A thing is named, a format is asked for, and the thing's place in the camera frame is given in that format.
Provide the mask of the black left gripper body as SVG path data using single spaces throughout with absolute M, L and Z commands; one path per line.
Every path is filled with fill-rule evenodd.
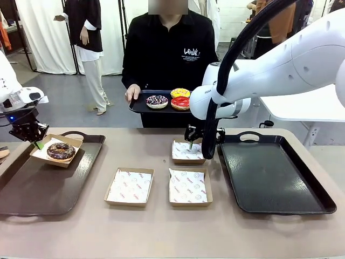
M 13 127 L 37 128 L 37 123 L 38 123 L 38 120 L 36 119 L 37 115 L 38 115 L 38 111 L 35 107 L 20 108 L 20 109 L 5 113 L 5 117 L 10 123 L 11 129 Z

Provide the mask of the chocolate glazed donut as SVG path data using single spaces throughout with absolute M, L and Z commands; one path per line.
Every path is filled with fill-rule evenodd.
M 75 148 L 65 142 L 58 142 L 47 148 L 47 156 L 52 161 L 68 162 L 75 156 Z

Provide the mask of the red glazed donut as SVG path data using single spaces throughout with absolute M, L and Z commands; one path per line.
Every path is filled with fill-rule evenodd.
M 179 96 L 171 100 L 171 106 L 179 111 L 186 111 L 190 108 L 189 98 L 184 96 Z

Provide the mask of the yellow glazed donut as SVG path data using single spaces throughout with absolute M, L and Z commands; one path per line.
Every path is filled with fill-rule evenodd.
M 187 97 L 189 98 L 191 93 L 189 90 L 184 89 L 184 88 L 176 88 L 170 92 L 171 97 L 177 98 L 177 97 Z

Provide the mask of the dark donut with colourful sprinkles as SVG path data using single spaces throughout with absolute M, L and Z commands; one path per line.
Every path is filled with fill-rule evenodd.
M 152 95 L 146 99 L 146 105 L 154 110 L 165 108 L 168 102 L 168 98 L 162 95 Z

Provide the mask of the small black serving tray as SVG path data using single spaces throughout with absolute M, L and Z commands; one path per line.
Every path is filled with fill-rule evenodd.
M 191 114 L 190 110 L 179 111 L 171 106 L 172 97 L 170 95 L 171 91 L 168 90 L 142 90 L 138 96 L 137 100 L 132 100 L 129 104 L 129 109 L 135 113 L 173 113 L 173 114 Z M 168 104 L 163 109 L 152 109 L 146 104 L 146 99 L 150 96 L 165 96 L 168 98 Z

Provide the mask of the person right forearm black sleeve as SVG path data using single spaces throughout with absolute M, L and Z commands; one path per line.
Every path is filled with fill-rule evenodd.
M 123 60 L 122 83 L 126 89 L 132 85 L 138 85 L 137 65 L 130 60 Z

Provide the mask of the brown plastic tray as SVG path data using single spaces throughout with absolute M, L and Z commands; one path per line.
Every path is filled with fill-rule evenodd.
M 106 138 L 78 131 L 61 136 L 83 141 L 67 168 L 31 158 L 33 145 L 2 164 L 0 216 L 59 216 L 72 210 Z

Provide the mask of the large black plastic tray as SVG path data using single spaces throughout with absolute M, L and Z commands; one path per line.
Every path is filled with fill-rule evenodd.
M 337 205 L 282 135 L 246 131 L 220 146 L 237 205 L 247 213 L 326 215 Z

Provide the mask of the person right hand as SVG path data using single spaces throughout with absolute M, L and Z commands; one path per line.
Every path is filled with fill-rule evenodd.
M 130 87 L 125 92 L 125 100 L 130 104 L 132 100 L 137 100 L 141 88 L 137 84 L 131 84 Z

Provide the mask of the orange hanging garment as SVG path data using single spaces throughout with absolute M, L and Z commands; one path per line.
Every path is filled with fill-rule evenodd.
M 8 50 L 12 50 L 12 46 L 7 34 L 6 29 L 3 26 L 3 23 L 0 22 L 0 36 L 2 38 L 2 42 L 4 43 L 4 46 L 8 49 Z

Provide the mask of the person in black shirt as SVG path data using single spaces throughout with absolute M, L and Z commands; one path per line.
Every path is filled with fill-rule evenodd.
M 218 61 L 212 21 L 188 0 L 149 0 L 148 12 L 130 23 L 123 59 L 137 65 L 141 91 L 193 91 Z

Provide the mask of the white curtain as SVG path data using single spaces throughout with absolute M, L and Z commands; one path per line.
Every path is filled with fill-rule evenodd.
M 54 21 L 62 13 L 64 0 L 15 0 L 23 29 L 38 72 L 72 75 L 84 70 L 79 58 L 72 53 L 66 22 Z M 122 72 L 124 31 L 120 25 L 118 0 L 100 0 L 102 74 Z

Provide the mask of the white table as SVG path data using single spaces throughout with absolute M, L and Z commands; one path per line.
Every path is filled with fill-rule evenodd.
M 302 94 L 261 97 L 260 101 L 278 120 L 310 123 L 303 141 L 306 148 L 313 144 L 345 145 L 345 108 L 333 84 Z

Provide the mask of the mannequin black top white trousers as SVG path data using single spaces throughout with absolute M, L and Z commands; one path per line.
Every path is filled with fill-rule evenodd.
M 104 53 L 100 0 L 66 0 L 63 12 L 53 20 L 68 24 L 71 43 L 76 47 L 95 102 L 94 109 L 97 115 L 103 115 L 110 102 L 102 87 L 101 58 Z

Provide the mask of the white hanging coat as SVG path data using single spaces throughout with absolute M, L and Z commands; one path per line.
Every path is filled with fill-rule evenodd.
M 218 46 L 220 38 L 220 14 L 217 0 L 198 0 L 201 15 L 212 21 L 215 32 L 215 46 Z

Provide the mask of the mannequin with brown top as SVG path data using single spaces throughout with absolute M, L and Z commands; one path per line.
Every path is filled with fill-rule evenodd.
M 259 58 L 288 38 L 292 32 L 295 6 L 295 3 L 288 6 L 257 33 L 254 59 Z

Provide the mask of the black stand pole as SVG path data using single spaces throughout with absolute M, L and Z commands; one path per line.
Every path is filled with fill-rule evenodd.
M 118 0 L 119 16 L 120 16 L 120 27 L 122 34 L 122 46 L 123 50 L 126 48 L 126 41 L 128 38 L 128 21 L 125 8 L 125 0 Z

